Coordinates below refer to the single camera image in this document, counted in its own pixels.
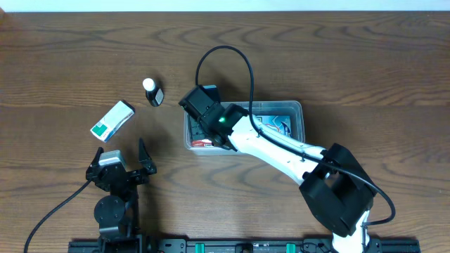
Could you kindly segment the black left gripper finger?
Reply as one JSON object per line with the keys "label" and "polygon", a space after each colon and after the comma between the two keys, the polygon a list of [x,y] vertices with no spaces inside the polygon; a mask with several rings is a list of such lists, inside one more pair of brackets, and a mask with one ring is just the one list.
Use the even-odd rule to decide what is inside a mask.
{"label": "black left gripper finger", "polygon": [[139,139],[139,163],[143,166],[148,175],[157,173],[157,167],[148,154],[142,138]]}
{"label": "black left gripper finger", "polygon": [[99,147],[96,151],[96,154],[90,164],[91,167],[98,167],[99,166],[99,160],[101,157],[101,154],[104,153],[104,149],[102,147]]}

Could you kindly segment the red Panadol ActiFast box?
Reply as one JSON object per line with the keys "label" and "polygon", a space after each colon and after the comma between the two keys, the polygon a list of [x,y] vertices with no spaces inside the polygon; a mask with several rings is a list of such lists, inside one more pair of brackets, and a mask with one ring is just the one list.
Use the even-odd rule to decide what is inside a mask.
{"label": "red Panadol ActiFast box", "polygon": [[209,139],[201,139],[201,140],[192,141],[191,145],[193,147],[211,147],[214,144]]}

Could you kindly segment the white green Panadol box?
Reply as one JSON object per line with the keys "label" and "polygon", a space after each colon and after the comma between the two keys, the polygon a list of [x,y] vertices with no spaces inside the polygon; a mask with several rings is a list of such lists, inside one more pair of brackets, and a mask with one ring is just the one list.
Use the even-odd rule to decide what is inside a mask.
{"label": "white green Panadol box", "polygon": [[133,115],[133,107],[119,101],[90,129],[90,132],[94,137],[106,143]]}

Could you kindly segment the blue Kool Fever box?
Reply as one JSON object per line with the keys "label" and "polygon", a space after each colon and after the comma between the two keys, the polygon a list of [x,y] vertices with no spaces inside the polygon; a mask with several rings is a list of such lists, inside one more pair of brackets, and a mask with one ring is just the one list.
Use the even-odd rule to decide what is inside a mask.
{"label": "blue Kool Fever box", "polygon": [[292,136],[291,121],[287,115],[257,115],[256,119],[285,136]]}

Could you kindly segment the clear plastic container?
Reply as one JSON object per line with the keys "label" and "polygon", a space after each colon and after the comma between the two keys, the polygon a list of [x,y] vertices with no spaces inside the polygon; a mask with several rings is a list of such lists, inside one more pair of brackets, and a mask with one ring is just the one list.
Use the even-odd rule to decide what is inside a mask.
{"label": "clear plastic container", "polygon": [[[281,134],[305,142],[302,106],[295,100],[255,101],[252,111],[257,120]],[[225,150],[212,145],[199,124],[184,113],[184,145],[196,155],[242,155],[241,152]]]}

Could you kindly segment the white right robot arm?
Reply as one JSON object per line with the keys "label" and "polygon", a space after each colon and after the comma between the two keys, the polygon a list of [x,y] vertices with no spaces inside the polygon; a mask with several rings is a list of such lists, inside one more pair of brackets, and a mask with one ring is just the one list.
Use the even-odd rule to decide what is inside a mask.
{"label": "white right robot arm", "polygon": [[179,102],[213,144],[257,157],[290,177],[314,217],[333,234],[335,252],[365,252],[376,191],[348,149],[299,142],[259,121],[252,108],[223,106],[202,86]]}

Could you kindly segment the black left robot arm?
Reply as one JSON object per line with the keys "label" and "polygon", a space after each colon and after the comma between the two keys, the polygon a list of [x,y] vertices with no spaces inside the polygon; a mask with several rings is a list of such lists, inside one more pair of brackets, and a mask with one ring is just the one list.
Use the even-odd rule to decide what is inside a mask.
{"label": "black left robot arm", "polygon": [[140,169],[126,170],[119,150],[100,147],[86,170],[86,179],[108,193],[94,208],[99,225],[99,252],[147,252],[146,237],[140,233],[137,187],[157,173],[143,139],[139,140]]}

